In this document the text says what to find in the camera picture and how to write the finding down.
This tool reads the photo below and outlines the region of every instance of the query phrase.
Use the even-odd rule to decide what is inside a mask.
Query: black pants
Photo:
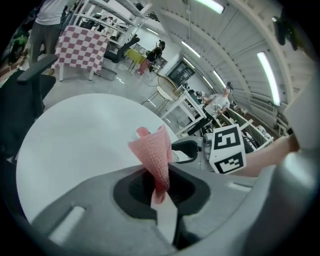
[[[205,115],[206,115],[206,118],[201,119],[190,131],[188,131],[188,132],[187,132],[188,135],[194,134],[196,131],[198,131],[198,130],[200,130],[202,127],[206,126],[206,125],[207,125],[210,121],[212,121],[212,120],[213,120],[214,122],[216,122],[212,115],[208,114],[205,110],[203,110],[203,111],[204,111],[204,113],[205,113]],[[197,114],[197,115],[195,116],[195,119],[197,119],[197,118],[199,118],[199,117],[200,117],[200,115]]]

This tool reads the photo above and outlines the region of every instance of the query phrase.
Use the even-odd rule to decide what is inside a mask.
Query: checkered cloth
[[[170,188],[168,163],[172,162],[172,149],[165,125],[155,133],[139,127],[136,133],[140,139],[129,142],[128,146],[143,166],[153,175],[155,184],[155,203],[161,204]]]
[[[60,63],[70,67],[98,72],[102,68],[108,45],[106,35],[79,26],[67,26],[59,38],[55,55],[58,60],[52,68]]]

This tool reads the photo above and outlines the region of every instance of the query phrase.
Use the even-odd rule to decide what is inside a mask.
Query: white table
[[[188,100],[190,104],[194,107],[194,110],[200,115],[197,119],[194,117],[194,111],[188,106],[188,104],[185,102],[185,100]],[[190,94],[185,90],[184,93],[179,97],[178,100],[176,100],[170,108],[166,111],[165,114],[161,116],[161,119],[164,119],[168,114],[170,114],[176,107],[180,107],[192,120],[191,123],[189,123],[186,127],[184,127],[182,130],[177,132],[175,135],[179,135],[186,131],[191,126],[195,125],[197,122],[199,122],[201,119],[206,118],[206,114],[203,111],[203,109],[194,101],[194,99],[190,96]]]
[[[27,133],[17,161],[17,191],[28,221],[79,183],[140,165],[128,142],[138,127],[153,133],[163,124],[146,107],[110,94],[80,95],[48,109]]]

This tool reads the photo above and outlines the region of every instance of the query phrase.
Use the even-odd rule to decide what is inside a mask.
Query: pink checkered fabric
[[[70,67],[99,72],[108,45],[106,35],[79,26],[67,26],[55,49],[58,60],[52,68],[64,63]]]

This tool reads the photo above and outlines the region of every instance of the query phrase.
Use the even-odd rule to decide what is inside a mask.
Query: ceiling
[[[205,76],[217,92],[232,82],[233,98],[250,110],[252,97],[273,101],[269,82],[257,53],[265,52],[278,85],[283,110],[309,82],[315,71],[313,61],[290,44],[280,46],[274,37],[272,17],[280,16],[281,6],[267,0],[216,0],[224,6],[218,14],[205,5],[189,0],[150,0],[167,35],[183,48],[183,56]],[[198,58],[181,41],[195,49]]]

